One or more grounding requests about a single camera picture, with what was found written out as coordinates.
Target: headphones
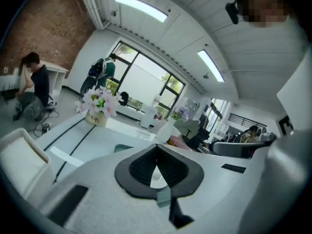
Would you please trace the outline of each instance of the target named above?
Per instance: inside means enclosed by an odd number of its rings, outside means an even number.
[[[228,12],[233,24],[238,24],[239,11],[235,5],[236,2],[237,0],[235,0],[233,3],[228,2],[225,5],[225,10]]]

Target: railing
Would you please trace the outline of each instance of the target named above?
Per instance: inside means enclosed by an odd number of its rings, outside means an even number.
[[[251,119],[247,119],[242,116],[235,115],[235,114],[230,114],[229,121],[235,122],[241,126],[248,127],[248,128],[254,125],[256,125],[257,127],[261,127],[261,128],[267,127],[266,125],[263,125],[259,122],[256,122]]]

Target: white vase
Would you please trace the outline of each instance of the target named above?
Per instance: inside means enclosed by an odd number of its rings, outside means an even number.
[[[91,114],[89,111],[86,115],[86,121],[97,126],[106,126],[107,118],[103,112]]]
[[[160,128],[160,130],[157,133],[157,139],[159,142],[166,143],[167,140],[169,140],[175,122],[176,122],[175,119],[171,117],[168,118],[168,122],[162,128]]]

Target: gray floor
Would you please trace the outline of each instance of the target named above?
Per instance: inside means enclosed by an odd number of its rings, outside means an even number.
[[[59,117],[56,117],[57,113],[52,112],[50,114],[50,118],[47,119],[46,121],[44,121],[43,123],[50,122],[50,123],[52,123],[52,127],[55,127],[58,124],[64,122],[68,118],[70,118],[71,116],[77,114],[75,111],[75,108],[76,108],[75,101],[77,101],[78,99],[79,99],[79,96],[77,94],[75,94],[74,92],[72,92],[66,88],[63,88],[61,93],[60,93],[58,105],[56,108],[56,111],[59,113]],[[2,138],[6,134],[10,133],[11,131],[13,131],[17,128],[24,128],[27,131],[30,130],[29,134],[33,139],[37,139],[38,138],[37,136],[41,135],[41,131],[35,131],[35,134],[37,135],[36,136],[36,135],[34,135],[32,130],[35,128],[35,126],[39,122],[30,121],[30,120],[27,120],[23,117],[21,117],[17,121],[12,120],[13,115],[16,113],[15,104],[16,104],[15,99],[12,99],[6,103],[3,99],[3,97],[0,97],[0,123],[1,123],[0,138]],[[114,119],[116,119],[122,123],[125,123],[127,125],[140,128],[139,122],[134,121],[132,119],[129,119],[125,116],[118,115],[117,117],[114,117]],[[37,126],[37,129],[41,129],[41,124],[39,124]]]

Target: fluorescent light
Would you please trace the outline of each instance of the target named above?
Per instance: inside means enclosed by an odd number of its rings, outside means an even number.
[[[211,58],[207,54],[207,52],[205,50],[201,50],[197,54],[206,63],[206,65],[208,66],[208,68],[211,70],[211,72],[213,73],[214,77],[216,78],[216,80],[219,81],[219,82],[224,82],[224,79],[223,79],[222,75],[220,74],[218,68],[215,66],[215,63],[213,62],[213,60],[211,60]]]
[[[130,7],[133,7],[135,9],[138,9],[140,11],[143,11],[144,13],[150,15],[153,18],[156,18],[157,20],[164,22],[166,18],[168,17],[165,13],[161,12],[160,10],[157,10],[156,8],[143,3],[139,0],[115,0],[116,2],[123,3],[125,5],[128,5]]]

